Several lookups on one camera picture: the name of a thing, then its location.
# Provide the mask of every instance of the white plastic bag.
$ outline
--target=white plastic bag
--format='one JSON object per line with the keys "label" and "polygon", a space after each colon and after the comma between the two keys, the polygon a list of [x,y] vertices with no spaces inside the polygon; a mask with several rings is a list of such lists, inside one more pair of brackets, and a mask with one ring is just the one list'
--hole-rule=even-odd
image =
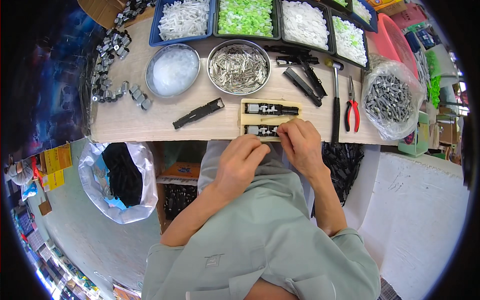
{"label": "white plastic bag", "polygon": [[[396,141],[403,139],[411,134],[417,127],[419,110],[426,95],[420,82],[413,75],[410,69],[403,63],[396,60],[389,60],[378,54],[370,54],[370,71],[364,74],[361,93],[361,108],[370,122],[378,129],[380,137],[385,141]],[[400,81],[408,84],[408,89],[412,95],[410,105],[413,111],[405,122],[394,122],[380,119],[366,109],[367,97],[372,85],[378,76],[393,75]]]}
{"label": "white plastic bag", "polygon": [[104,215],[119,224],[127,224],[147,218],[155,209],[158,195],[156,191],[155,166],[153,155],[146,143],[126,143],[133,163],[142,174],[142,197],[140,204],[121,210],[118,207],[109,207],[102,195],[102,188],[95,181],[93,165],[108,146],[105,144],[85,144],[78,164],[78,174],[88,198],[102,211]]}

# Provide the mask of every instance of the shirt pocket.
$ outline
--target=shirt pocket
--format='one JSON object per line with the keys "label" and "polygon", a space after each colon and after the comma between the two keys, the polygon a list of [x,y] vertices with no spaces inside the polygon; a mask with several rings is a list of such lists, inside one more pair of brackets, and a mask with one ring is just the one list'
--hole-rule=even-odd
{"label": "shirt pocket", "polygon": [[297,290],[300,300],[336,299],[335,287],[332,281],[326,275],[296,281],[293,282],[293,286]]}

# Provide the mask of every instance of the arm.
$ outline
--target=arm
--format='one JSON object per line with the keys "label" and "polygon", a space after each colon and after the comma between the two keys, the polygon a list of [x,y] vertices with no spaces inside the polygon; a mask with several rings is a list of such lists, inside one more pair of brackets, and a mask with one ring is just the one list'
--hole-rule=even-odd
{"label": "arm", "polygon": [[243,194],[269,152],[270,148],[253,134],[233,140],[220,156],[215,180],[172,221],[160,243],[186,245],[211,216]]}
{"label": "arm", "polygon": [[345,214],[322,160],[322,138],[310,121],[293,119],[277,129],[288,160],[315,192],[317,226],[329,237],[347,227]]}

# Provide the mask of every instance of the workbench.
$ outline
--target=workbench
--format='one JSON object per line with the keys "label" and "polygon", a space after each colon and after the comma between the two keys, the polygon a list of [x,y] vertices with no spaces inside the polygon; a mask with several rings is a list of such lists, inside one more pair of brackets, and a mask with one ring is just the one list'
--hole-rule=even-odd
{"label": "workbench", "polygon": [[[132,38],[132,42],[128,46],[130,53],[124,60],[115,58],[108,72],[108,78],[113,82],[110,88],[112,90],[120,86],[125,80],[130,83],[130,86],[139,84],[141,90],[153,100],[152,107],[148,111],[143,111],[132,100],[130,94],[123,96],[115,103],[94,103],[92,107],[93,122],[91,124],[93,141],[106,143],[235,139],[240,134],[238,116],[242,98],[284,99],[291,102],[300,102],[303,104],[303,118],[312,122],[324,141],[330,141],[334,83],[332,69],[326,67],[323,63],[324,59],[329,57],[328,55],[316,51],[311,52],[312,55],[319,57],[320,64],[312,65],[312,67],[328,94],[323,98],[323,105],[319,108],[282,74],[287,67],[276,65],[276,56],[281,54],[273,52],[268,52],[272,64],[271,76],[265,87],[260,91],[247,96],[235,96],[217,89],[207,75],[207,57],[216,45],[225,40],[213,36],[187,43],[197,50],[201,60],[200,73],[193,85],[179,96],[159,98],[150,92],[145,83],[147,64],[153,54],[161,48],[153,48],[148,45],[151,23],[152,19],[147,19],[127,28]],[[261,46],[282,44],[281,42],[263,41],[257,43]],[[348,101],[349,76],[351,75],[353,78],[357,101],[360,101],[361,98],[361,82],[360,68],[348,63],[344,63],[344,65],[344,70],[338,73],[342,114],[339,141],[341,143],[396,144],[396,142],[386,142],[380,138],[377,129],[370,123],[360,107],[359,132],[354,132],[353,129],[346,132],[344,114]],[[292,66],[292,68],[308,83],[300,66]],[[225,104],[224,108],[178,130],[173,128],[172,122],[218,97],[222,97]],[[354,122],[353,113],[351,115],[351,122]]]}

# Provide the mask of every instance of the blue plastic tray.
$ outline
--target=blue plastic tray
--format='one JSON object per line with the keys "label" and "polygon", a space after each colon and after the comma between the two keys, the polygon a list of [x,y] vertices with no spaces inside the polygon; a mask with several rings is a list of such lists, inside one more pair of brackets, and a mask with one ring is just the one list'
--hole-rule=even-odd
{"label": "blue plastic tray", "polygon": [[216,0],[210,0],[210,11],[208,12],[208,26],[207,26],[207,34],[204,36],[188,36],[188,37],[181,37],[181,38],[176,38],[176,39],[171,39],[168,41],[162,40],[162,38],[158,35],[160,33],[160,30],[158,29],[158,26],[160,25],[160,19],[163,17],[163,6],[165,4],[173,4],[173,2],[178,1],[178,0],[159,0],[156,4],[155,7],[155,14],[153,16],[153,21],[152,21],[152,29],[150,29],[150,40],[148,41],[148,44],[151,47],[156,47],[156,46],[166,46],[166,45],[171,45],[171,44],[177,44],[177,43],[184,43],[184,42],[189,42],[189,41],[195,41],[199,39],[204,39],[212,35],[213,31],[213,15],[215,13],[215,8],[216,8]]}
{"label": "blue plastic tray", "polygon": [[370,20],[370,24],[368,24],[365,20],[360,18],[356,13],[352,12],[350,15],[350,18],[353,20],[357,21],[363,26],[363,29],[366,31],[373,31],[375,33],[378,33],[378,16],[377,12],[375,11],[375,8],[373,8],[367,1],[365,0],[359,0],[359,2],[368,9],[370,14],[372,15],[372,19]]}

